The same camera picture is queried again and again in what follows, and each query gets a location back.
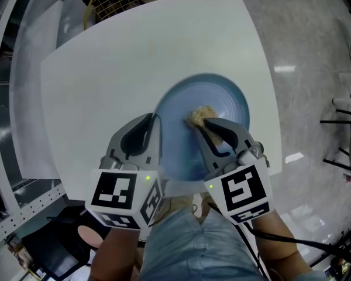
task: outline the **person's left arm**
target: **person's left arm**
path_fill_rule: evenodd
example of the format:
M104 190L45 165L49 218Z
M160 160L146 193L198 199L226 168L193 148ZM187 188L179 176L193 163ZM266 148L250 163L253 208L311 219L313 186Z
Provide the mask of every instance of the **person's left arm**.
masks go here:
M88 280L130 280L139 234L139 231L112 228L92 261Z

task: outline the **blue shorts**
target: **blue shorts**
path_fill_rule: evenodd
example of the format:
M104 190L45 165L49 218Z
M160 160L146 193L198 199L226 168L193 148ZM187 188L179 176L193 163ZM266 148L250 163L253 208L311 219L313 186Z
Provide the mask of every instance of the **blue shorts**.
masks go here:
M265 278L248 255L235 227L210 210L202 225L189 210L171 213L153 228L144 251L140 281L244 280ZM296 281L326 281L309 272Z

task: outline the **pink round object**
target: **pink round object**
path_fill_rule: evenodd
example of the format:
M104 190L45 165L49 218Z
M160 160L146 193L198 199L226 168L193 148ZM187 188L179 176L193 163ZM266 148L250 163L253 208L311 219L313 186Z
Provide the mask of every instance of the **pink round object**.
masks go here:
M96 231L87 226L79 226L78 234L88 245L93 246L94 248L99 248L103 242L101 236Z

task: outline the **polished concrete floor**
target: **polished concrete floor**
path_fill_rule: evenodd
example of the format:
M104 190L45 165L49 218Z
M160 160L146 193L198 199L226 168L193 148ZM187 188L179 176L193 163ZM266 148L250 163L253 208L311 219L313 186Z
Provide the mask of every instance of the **polished concrete floor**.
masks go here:
M333 97L351 94L351 15L342 0L244 2L271 68L280 114L284 164L271 180L276 209L295 237L333 243L351 228L351 184L343 169L322 159L339 159L349 131L319 120L336 117ZM322 254L299 248L308 262Z

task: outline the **white marker cube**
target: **white marker cube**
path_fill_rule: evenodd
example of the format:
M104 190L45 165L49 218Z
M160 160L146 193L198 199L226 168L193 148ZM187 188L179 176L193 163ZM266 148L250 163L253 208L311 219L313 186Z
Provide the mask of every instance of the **white marker cube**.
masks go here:
M105 226L144 229L162 198L156 171L96 169L91 173L85 207Z
M263 157L204 184L222 215L235 225L273 211L273 193Z

